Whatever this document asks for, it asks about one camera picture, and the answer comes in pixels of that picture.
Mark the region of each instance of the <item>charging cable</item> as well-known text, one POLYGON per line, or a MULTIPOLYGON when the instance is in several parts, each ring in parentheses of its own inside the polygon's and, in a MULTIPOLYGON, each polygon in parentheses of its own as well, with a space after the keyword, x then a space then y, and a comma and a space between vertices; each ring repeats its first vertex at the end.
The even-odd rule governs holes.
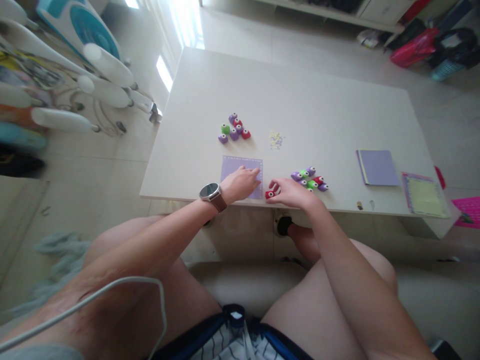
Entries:
POLYGON ((85 305, 91 303, 93 300, 98 298, 100 295, 105 293, 106 291, 110 290, 111 288, 116 287, 117 285, 120 284, 125 284, 125 283, 150 283, 150 284, 156 284, 158 285, 158 288, 160 290, 160 311, 161 311, 161 320, 163 322, 163 331, 161 332, 160 338, 155 344, 155 347, 150 353, 150 356, 148 357, 148 360, 152 360, 152 357, 155 354, 155 351, 157 351, 157 347, 159 346, 160 342, 165 336, 165 333, 167 332, 167 314, 165 312, 165 294, 164 294, 164 287, 162 285, 162 282, 156 278, 152 277, 144 277, 144 276, 128 276, 128 277, 122 277, 119 278, 118 280, 112 281, 108 285, 102 287, 100 290, 97 292, 93 293, 92 295, 86 297, 82 301, 80 301, 77 305, 71 307, 67 311, 61 313, 60 315, 57 315, 53 318, 51 318, 48 321, 45 321, 43 324, 40 324, 37 327, 34 327, 33 329, 30 329, 29 331, 24 332, 23 334, 20 334, 13 339, 10 339, 9 341, 0 344, 0 354, 3 352, 6 352, 7 350, 17 346, 18 344, 23 343, 24 341, 33 338, 35 335, 40 334, 41 332, 45 331, 48 328, 51 328, 53 325, 56 323, 62 321, 63 319, 69 317, 76 311, 80 310, 83 308, 85 305))

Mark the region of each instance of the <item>shelf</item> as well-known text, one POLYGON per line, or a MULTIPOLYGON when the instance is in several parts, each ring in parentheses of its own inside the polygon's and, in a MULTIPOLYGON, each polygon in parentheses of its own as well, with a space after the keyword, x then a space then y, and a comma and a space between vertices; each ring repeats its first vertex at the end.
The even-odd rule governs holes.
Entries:
POLYGON ((387 25, 380 22, 370 21, 370 20, 362 19, 361 17, 357 17, 355 14, 349 14, 332 7, 311 5, 307 3, 296 3, 294 1, 287 1, 287 0, 257 0, 257 1, 301 11, 304 13, 319 15, 324 18, 338 20, 344 23, 350 23, 350 24, 360 25, 363 27, 371 28, 371 29, 382 30, 382 31, 386 31, 394 34, 400 34, 405 29, 403 25, 398 23, 395 25, 387 25))

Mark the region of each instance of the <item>purple paper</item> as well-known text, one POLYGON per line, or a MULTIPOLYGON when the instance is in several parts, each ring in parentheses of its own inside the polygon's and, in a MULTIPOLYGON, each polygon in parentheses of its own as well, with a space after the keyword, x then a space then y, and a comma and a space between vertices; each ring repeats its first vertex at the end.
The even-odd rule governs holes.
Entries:
MULTIPOLYGON (((235 157, 235 156, 224 156, 223 162, 221 164, 221 177, 220 181, 222 182, 228 175, 238 170, 242 165, 247 169, 259 168, 260 172, 256 177, 257 180, 260 180, 263 183, 263 160, 261 159, 250 159, 246 157, 235 157)), ((256 187, 256 189, 248 197, 249 199, 262 199, 262 183, 256 187)))
POLYGON ((392 154, 389 150, 358 150, 358 161, 363 163, 363 181, 368 185, 400 186, 392 154))

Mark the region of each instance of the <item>shorts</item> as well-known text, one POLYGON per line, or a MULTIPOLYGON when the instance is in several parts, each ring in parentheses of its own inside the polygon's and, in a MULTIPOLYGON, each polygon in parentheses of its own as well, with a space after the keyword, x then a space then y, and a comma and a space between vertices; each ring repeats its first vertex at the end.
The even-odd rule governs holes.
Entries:
POLYGON ((152 359, 248 360, 253 357, 250 354, 256 360, 313 360, 270 325, 259 320, 246 325, 245 310, 236 304, 224 306, 221 313, 156 351, 152 359))

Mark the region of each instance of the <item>pink bag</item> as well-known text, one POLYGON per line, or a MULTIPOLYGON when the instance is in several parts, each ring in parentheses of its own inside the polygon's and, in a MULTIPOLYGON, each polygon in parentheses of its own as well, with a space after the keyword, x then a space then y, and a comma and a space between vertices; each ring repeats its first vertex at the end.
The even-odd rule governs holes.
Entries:
POLYGON ((398 48, 390 55, 392 63, 401 68, 408 68, 410 65, 428 58, 435 52, 434 39, 439 34, 439 30, 429 28, 410 40, 401 48, 398 48))

